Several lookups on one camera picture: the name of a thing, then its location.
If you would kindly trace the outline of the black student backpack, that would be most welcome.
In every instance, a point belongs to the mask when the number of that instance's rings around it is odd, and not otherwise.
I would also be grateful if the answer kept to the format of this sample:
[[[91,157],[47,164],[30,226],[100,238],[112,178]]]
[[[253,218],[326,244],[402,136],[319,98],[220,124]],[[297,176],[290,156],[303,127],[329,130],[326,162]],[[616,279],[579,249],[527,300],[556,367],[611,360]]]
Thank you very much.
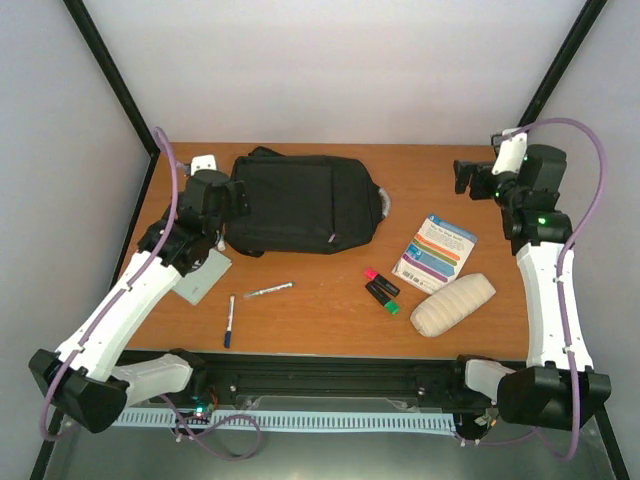
[[[231,179],[244,183],[250,214],[227,222],[224,239],[251,257],[364,246],[391,211],[389,194],[357,159],[260,146],[235,160]]]

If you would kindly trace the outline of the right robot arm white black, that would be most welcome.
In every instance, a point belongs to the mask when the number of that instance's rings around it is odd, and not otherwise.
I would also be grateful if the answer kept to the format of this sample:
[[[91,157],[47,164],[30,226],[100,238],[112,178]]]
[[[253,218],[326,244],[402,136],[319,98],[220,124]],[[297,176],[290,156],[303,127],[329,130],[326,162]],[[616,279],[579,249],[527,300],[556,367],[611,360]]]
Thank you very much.
[[[611,394],[581,338],[573,288],[574,232],[557,210],[566,154],[531,145],[516,166],[453,164],[455,191],[500,207],[504,237],[523,279],[529,346],[526,366],[512,370],[484,357],[461,356],[464,386],[494,402],[512,424],[570,431],[582,427]]]

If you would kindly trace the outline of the dog reader paperback book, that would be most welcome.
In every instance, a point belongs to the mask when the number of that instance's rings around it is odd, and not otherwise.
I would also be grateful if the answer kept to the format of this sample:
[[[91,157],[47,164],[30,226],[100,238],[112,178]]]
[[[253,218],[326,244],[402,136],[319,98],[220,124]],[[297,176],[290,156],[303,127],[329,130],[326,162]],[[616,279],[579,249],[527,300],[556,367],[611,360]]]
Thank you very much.
[[[411,238],[392,273],[433,294],[455,281],[478,238],[431,213]]]

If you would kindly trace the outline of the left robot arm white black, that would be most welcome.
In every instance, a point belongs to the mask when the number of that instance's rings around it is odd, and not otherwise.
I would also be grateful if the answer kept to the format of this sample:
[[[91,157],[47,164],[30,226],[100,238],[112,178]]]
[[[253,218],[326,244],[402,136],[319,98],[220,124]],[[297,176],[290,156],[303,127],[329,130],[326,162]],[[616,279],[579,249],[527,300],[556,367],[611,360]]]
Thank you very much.
[[[55,351],[37,350],[28,367],[46,407],[92,433],[111,426],[123,410],[176,393],[186,402],[208,390],[203,360],[183,349],[129,366],[117,364],[156,304],[202,267],[226,222],[249,212],[246,189],[226,174],[201,169],[174,191],[163,218],[152,224],[122,277],[90,318]]]

